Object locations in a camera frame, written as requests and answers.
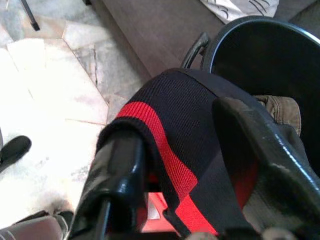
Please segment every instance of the marble floor tile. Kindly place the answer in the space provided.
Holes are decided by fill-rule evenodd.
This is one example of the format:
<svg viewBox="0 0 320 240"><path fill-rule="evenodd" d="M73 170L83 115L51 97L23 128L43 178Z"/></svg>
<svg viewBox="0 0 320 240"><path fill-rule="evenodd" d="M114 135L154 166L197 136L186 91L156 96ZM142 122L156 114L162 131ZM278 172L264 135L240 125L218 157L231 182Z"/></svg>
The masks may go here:
<svg viewBox="0 0 320 240"><path fill-rule="evenodd" d="M111 123L120 112L121 108L128 102L128 100L122 96L115 94L110 95L109 111L107 117L107 124Z"/></svg>
<svg viewBox="0 0 320 240"><path fill-rule="evenodd" d="M7 48L44 111L63 119L106 123L108 105L63 39L29 38Z"/></svg>
<svg viewBox="0 0 320 240"><path fill-rule="evenodd" d="M24 15L21 24L25 38L60 39L62 37L67 23L66 20L38 15L34 17L40 30L35 31L30 24L28 16Z"/></svg>
<svg viewBox="0 0 320 240"><path fill-rule="evenodd" d="M86 6L82 0L27 0L27 2L34 15L94 26L103 25L92 6ZM9 0L8 9L22 10L23 6L20 0Z"/></svg>
<svg viewBox="0 0 320 240"><path fill-rule="evenodd" d="M96 43L94 47L97 88L107 102L110 101L110 95L119 92L124 86L142 82L134 66L116 44L103 41Z"/></svg>
<svg viewBox="0 0 320 240"><path fill-rule="evenodd" d="M9 43L12 43L13 40L8 34L5 27L0 23L0 47L5 46Z"/></svg>
<svg viewBox="0 0 320 240"><path fill-rule="evenodd" d="M111 33L104 27L67 22L62 38L72 50L110 39Z"/></svg>
<svg viewBox="0 0 320 240"><path fill-rule="evenodd" d="M22 27L24 12L21 10L0 10L0 24L7 30L14 41L25 37Z"/></svg>
<svg viewBox="0 0 320 240"><path fill-rule="evenodd" d="M34 46L31 47L30 41L27 45L42 58L41 49L47 43L43 47L39 39L31 40L36 40L31 41ZM18 44L16 50L26 46ZM14 48L9 46L15 56ZM30 85L25 81L29 69L24 68L23 60L15 63L9 51L0 48L0 63L3 142L19 135L32 141L30 151L0 174L0 213L5 216L0 217L0 228L4 228L40 210L52 213L56 209L76 208L104 125L63 119L55 111L49 112L52 108L44 109L30 94Z"/></svg>
<svg viewBox="0 0 320 240"><path fill-rule="evenodd" d="M5 10L8 7L9 0L0 0L0 10Z"/></svg>
<svg viewBox="0 0 320 240"><path fill-rule="evenodd" d="M92 82L97 86L97 56L95 45L90 44L86 47L73 50L73 53L82 65L82 67L84 68L84 70L88 73Z"/></svg>
<svg viewBox="0 0 320 240"><path fill-rule="evenodd" d="M1 109L5 141L26 135L30 151L0 175L0 228L37 211L75 210L85 179L73 181L78 169L86 176L102 125L60 120L32 108L10 114Z"/></svg>
<svg viewBox="0 0 320 240"><path fill-rule="evenodd" d="M143 85L144 83L142 81L135 81L129 84L124 84L121 90L117 91L115 94L127 100L130 100L133 95L135 95L135 93L138 92L140 88L142 88Z"/></svg>

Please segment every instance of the gray surface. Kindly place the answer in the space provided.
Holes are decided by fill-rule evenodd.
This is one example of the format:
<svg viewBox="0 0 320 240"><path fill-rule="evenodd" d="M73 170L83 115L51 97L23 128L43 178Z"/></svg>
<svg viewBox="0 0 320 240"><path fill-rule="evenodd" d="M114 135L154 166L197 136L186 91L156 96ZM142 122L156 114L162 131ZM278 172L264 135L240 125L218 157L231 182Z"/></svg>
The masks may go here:
<svg viewBox="0 0 320 240"><path fill-rule="evenodd" d="M107 117L107 124L111 123L121 110L121 108L128 102L126 98L121 96L112 94L110 95L110 104L109 104L109 111Z"/></svg>
<svg viewBox="0 0 320 240"><path fill-rule="evenodd" d="M7 7L9 0L0 0L0 9L5 9Z"/></svg>
<svg viewBox="0 0 320 240"><path fill-rule="evenodd" d="M320 1L303 10L290 20L291 23L307 30L320 39Z"/></svg>
<svg viewBox="0 0 320 240"><path fill-rule="evenodd" d="M91 6L82 0L27 0L34 15L65 19L82 24L101 26L102 22ZM9 0L8 9L23 10L20 0Z"/></svg>
<svg viewBox="0 0 320 240"><path fill-rule="evenodd" d="M141 80L144 82L148 81L151 77L150 73L142 63L141 59L138 57L137 53L129 43L123 31L120 29L112 14L107 9L106 5L101 0L92 1L94 1L94 4L92 4L92 6L99 14L104 26L111 32L114 40L118 44L118 49L128 59L130 65L133 66L133 68L139 74Z"/></svg>
<svg viewBox="0 0 320 240"><path fill-rule="evenodd" d="M144 83L113 39L79 48L74 53L110 106L114 103L110 102L111 95L119 92L128 100Z"/></svg>
<svg viewBox="0 0 320 240"><path fill-rule="evenodd" d="M25 37L22 26L22 13L17 10L0 10L0 24L2 24L10 37L14 40L20 40Z"/></svg>
<svg viewBox="0 0 320 240"><path fill-rule="evenodd" d="M279 6L274 18L289 21L316 0L279 0Z"/></svg>
<svg viewBox="0 0 320 240"><path fill-rule="evenodd" d="M5 27L0 23L0 48L6 47L7 44L12 42L13 39L10 37Z"/></svg>
<svg viewBox="0 0 320 240"><path fill-rule="evenodd" d="M91 0L106 5L153 77L179 67L201 32L217 35L224 24L198 0ZM288 21L315 0L280 0L275 18Z"/></svg>

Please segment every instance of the tiled floor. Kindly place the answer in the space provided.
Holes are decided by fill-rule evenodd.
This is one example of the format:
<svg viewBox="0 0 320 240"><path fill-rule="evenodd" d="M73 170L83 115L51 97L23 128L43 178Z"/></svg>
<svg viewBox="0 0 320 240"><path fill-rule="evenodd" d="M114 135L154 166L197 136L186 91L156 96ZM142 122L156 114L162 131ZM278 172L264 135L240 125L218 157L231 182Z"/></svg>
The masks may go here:
<svg viewBox="0 0 320 240"><path fill-rule="evenodd" d="M101 129L143 81L82 0L0 0L0 128L31 150L0 174L0 228L38 210L74 209Z"/></svg>

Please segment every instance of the red object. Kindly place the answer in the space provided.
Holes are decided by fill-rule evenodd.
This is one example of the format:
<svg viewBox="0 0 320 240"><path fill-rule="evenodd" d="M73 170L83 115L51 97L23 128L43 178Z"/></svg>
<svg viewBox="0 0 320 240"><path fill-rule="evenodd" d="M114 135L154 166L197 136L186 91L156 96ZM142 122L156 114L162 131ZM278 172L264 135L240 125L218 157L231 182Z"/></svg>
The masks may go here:
<svg viewBox="0 0 320 240"><path fill-rule="evenodd" d="M210 232L214 235L218 235L217 231L202 215L189 195L179 204L175 213L183 221L190 232Z"/></svg>
<svg viewBox="0 0 320 240"><path fill-rule="evenodd" d="M167 209L166 200L161 192L150 192L149 199L159 213L159 219L148 219L142 232L175 232L174 227L165 219L163 211Z"/></svg>
<svg viewBox="0 0 320 240"><path fill-rule="evenodd" d="M118 113L117 118L131 117L144 122L156 142L162 161L172 185L182 201L197 185L198 180L189 168L171 150L164 127L155 110L148 104L135 101L126 104Z"/></svg>
<svg viewBox="0 0 320 240"><path fill-rule="evenodd" d="M235 174L235 179L231 179L234 182L236 199L241 209L244 208L254 191L258 179L258 168L258 161L256 160L246 169L240 170L239 174Z"/></svg>

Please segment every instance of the black pole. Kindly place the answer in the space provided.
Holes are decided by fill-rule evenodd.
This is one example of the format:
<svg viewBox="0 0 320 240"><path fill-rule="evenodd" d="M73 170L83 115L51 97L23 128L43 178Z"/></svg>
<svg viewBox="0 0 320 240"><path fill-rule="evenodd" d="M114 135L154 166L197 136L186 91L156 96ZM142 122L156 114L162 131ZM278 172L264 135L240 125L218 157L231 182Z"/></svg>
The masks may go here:
<svg viewBox="0 0 320 240"><path fill-rule="evenodd" d="M104 240L107 230L108 218L110 213L111 203L108 198L102 200L101 209L95 226L94 240Z"/></svg>
<svg viewBox="0 0 320 240"><path fill-rule="evenodd" d="M30 19L30 23L31 23L33 29L35 31L39 31L40 27L39 27L34 15L32 14L32 12L30 10L30 7L29 7L29 5L27 3L27 0L20 0L20 1L21 1L22 5L23 5L25 13L28 15L28 17Z"/></svg>

